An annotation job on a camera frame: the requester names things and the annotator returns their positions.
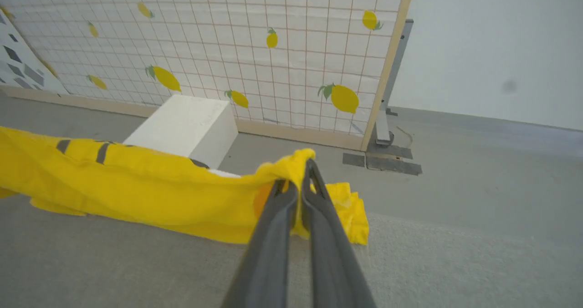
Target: black stripe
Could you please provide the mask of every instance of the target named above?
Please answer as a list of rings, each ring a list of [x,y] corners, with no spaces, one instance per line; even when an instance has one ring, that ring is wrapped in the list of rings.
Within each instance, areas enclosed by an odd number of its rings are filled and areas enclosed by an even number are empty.
[[[355,165],[356,167],[366,167],[364,156],[358,154],[342,154],[342,164]]]
[[[61,151],[62,154],[65,154],[65,152],[67,151],[67,148],[69,147],[69,143],[71,142],[70,139],[61,139],[57,144],[56,144],[56,149]]]
[[[106,153],[108,146],[109,143],[105,143],[99,148],[99,151],[97,152],[97,159],[95,160],[97,163],[103,164],[106,161]]]
[[[191,161],[192,161],[192,163],[194,163],[194,165],[196,165],[197,167],[203,167],[203,168],[206,168],[206,169],[210,169],[210,168],[208,167],[208,165],[205,165],[204,163],[202,163],[202,162],[200,162],[200,161],[196,161],[196,160],[194,160],[194,159],[190,159],[190,160],[191,160]]]

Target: gray floor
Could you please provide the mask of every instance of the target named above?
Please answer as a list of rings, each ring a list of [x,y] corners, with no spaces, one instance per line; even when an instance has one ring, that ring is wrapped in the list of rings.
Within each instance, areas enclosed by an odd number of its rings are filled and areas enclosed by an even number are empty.
[[[122,141],[142,118],[0,96],[0,125]],[[240,134],[221,169],[312,147],[327,183],[365,202],[370,245],[355,248],[380,307],[583,306],[583,163],[491,134],[398,121],[415,177],[342,165],[346,150]],[[406,136],[398,144],[409,145]],[[256,148],[261,145],[262,152]],[[0,200],[2,307],[217,307],[241,246]],[[292,241],[290,307],[309,307],[307,243]]]

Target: white wall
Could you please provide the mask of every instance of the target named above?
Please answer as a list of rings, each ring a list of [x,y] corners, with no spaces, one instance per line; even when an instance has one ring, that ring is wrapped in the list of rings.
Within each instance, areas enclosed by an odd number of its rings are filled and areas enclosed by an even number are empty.
[[[583,130],[583,0],[412,0],[389,106]]]

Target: metal stand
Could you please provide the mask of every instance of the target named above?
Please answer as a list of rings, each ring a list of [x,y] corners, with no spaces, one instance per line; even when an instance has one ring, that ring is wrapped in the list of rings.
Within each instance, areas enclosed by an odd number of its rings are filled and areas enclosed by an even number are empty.
[[[286,307],[289,237],[296,220],[298,191],[289,183],[283,192],[284,184],[279,180],[271,190],[223,308]],[[314,307],[376,307],[313,160],[306,163],[300,208],[302,225],[310,231]]]
[[[395,86],[395,80],[397,78],[397,73],[399,72],[400,63],[404,56],[404,49],[407,46],[407,40],[409,40],[409,35],[411,34],[411,29],[413,28],[413,20],[406,20],[403,27],[403,32],[397,46],[397,52],[395,54],[395,61],[391,68],[391,73],[389,73],[389,79],[387,81],[387,86],[385,87],[385,92],[383,94],[383,100],[381,101],[380,111],[377,115],[377,120],[375,127],[377,130],[376,144],[389,146],[393,144],[395,139],[394,126],[392,126],[387,121],[387,108],[389,104],[389,98],[393,92],[393,86]]]

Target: wooden frame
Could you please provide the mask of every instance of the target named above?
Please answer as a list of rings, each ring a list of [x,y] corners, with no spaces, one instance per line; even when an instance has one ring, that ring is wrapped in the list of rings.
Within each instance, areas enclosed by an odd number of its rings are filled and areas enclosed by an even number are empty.
[[[397,53],[397,48],[399,47],[400,36],[403,32],[404,22],[407,19],[410,3],[411,0],[401,0],[399,4],[399,12],[397,14],[397,20],[395,21],[395,27],[393,28],[393,34],[391,35],[391,42],[389,43],[389,50],[385,59],[385,66],[383,67],[383,72],[381,73],[381,79],[378,82],[377,94],[373,102],[373,110],[371,111],[370,117],[368,118],[362,144],[360,144],[359,150],[361,151],[366,152],[368,142],[370,142],[370,137],[373,135],[373,128],[377,121],[377,115],[379,111],[378,109],[381,107],[381,100],[383,99],[383,94],[385,94],[385,87],[389,81],[389,74],[391,73],[391,68],[393,67],[393,61],[395,61],[395,55]]]
[[[239,131],[262,136],[297,140],[300,142],[335,146],[337,148],[366,151],[368,142],[370,141],[370,137],[373,133],[373,127],[377,119],[379,111],[378,109],[381,105],[381,100],[383,99],[383,94],[385,92],[385,87],[387,86],[387,81],[391,72],[393,61],[395,60],[400,35],[403,32],[404,22],[407,17],[407,12],[409,11],[410,3],[411,0],[400,1],[399,11],[397,13],[395,26],[393,28],[391,41],[389,43],[387,57],[385,58],[385,65],[381,73],[377,94],[373,102],[373,109],[368,119],[368,124],[363,138],[333,132],[316,131],[312,129],[296,129],[269,123],[254,123],[252,121],[246,120],[237,120],[237,128],[239,128]],[[136,115],[146,118],[152,115],[154,111],[156,111],[156,107],[146,107],[143,105],[98,100],[95,98],[86,98],[83,96],[55,94],[53,92],[28,90],[11,86],[0,86],[0,90],[4,91],[11,98],[23,98],[27,100],[71,105],[75,107]]]
[[[136,115],[138,117],[150,117],[158,107],[146,107],[130,103],[98,100],[84,96],[61,95],[42,90],[30,90],[20,87],[0,86],[6,95],[11,98],[23,98],[25,100],[41,101],[54,104],[70,105],[74,107],[96,109],[112,113]],[[333,132],[321,132],[312,129],[295,129],[269,123],[254,123],[246,120],[235,120],[237,129],[242,133],[254,135],[297,140],[326,146],[335,146],[350,150],[359,150],[361,139],[354,136]]]

